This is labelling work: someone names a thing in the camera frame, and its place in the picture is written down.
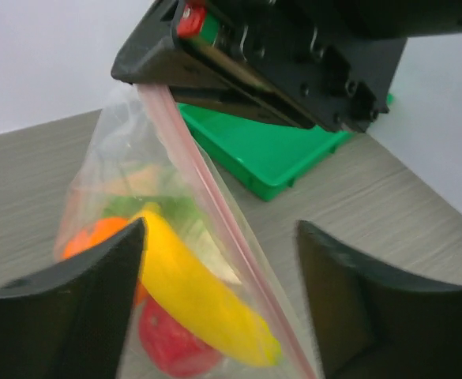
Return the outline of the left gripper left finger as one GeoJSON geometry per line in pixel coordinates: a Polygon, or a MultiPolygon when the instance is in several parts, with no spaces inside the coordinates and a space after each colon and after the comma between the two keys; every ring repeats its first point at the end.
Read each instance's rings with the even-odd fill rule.
{"type": "Polygon", "coordinates": [[[0,287],[0,378],[115,378],[145,226],[0,287]]]}

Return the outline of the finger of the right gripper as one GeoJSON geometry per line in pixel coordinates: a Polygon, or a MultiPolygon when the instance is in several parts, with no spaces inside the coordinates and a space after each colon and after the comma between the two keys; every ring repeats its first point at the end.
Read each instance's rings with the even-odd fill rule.
{"type": "Polygon", "coordinates": [[[220,22],[204,6],[154,1],[117,53],[111,76],[127,84],[166,85],[173,93],[228,92],[202,52],[219,31],[220,22]]]}

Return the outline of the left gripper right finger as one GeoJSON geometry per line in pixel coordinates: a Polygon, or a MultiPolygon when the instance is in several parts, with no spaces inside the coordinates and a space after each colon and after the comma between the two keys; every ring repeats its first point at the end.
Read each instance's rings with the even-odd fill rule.
{"type": "Polygon", "coordinates": [[[300,221],[296,245],[327,378],[462,378],[462,285],[404,271],[300,221]]]}

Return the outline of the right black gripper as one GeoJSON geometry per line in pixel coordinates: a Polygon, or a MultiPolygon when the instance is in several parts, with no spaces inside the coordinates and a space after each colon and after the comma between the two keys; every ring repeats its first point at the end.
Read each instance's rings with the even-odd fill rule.
{"type": "Polygon", "coordinates": [[[187,2],[220,22],[202,52],[231,89],[170,86],[177,102],[333,133],[364,133],[389,112],[405,39],[354,35],[331,1],[187,2]]]}

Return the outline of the orange toy orange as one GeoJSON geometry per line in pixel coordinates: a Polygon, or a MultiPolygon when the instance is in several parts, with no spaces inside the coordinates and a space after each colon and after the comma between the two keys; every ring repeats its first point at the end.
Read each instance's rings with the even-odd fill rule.
{"type": "MultiPolygon", "coordinates": [[[[97,220],[90,226],[82,228],[74,237],[65,245],[62,251],[62,261],[70,259],[94,246],[108,240],[112,235],[118,233],[129,224],[129,220],[120,216],[109,216],[97,220]]],[[[141,274],[144,268],[145,251],[141,256],[140,275],[137,279],[137,285],[133,300],[134,307],[144,303],[148,298],[148,292],[141,282],[141,274]]]]}

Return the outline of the yellow toy banana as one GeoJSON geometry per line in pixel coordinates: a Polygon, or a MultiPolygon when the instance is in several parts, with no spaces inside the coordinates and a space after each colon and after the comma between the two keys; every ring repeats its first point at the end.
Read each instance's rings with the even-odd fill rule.
{"type": "Polygon", "coordinates": [[[270,367],[283,358],[264,318],[215,276],[171,225],[151,210],[133,220],[146,227],[141,282],[181,326],[242,364],[270,367]]]}

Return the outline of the clear zip top bag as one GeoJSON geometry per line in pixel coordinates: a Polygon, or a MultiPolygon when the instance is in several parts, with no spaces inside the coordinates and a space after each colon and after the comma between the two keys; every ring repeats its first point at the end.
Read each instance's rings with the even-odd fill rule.
{"type": "Polygon", "coordinates": [[[71,182],[54,254],[145,226],[132,346],[153,378],[315,378],[309,336],[168,90],[119,85],[71,182]]]}

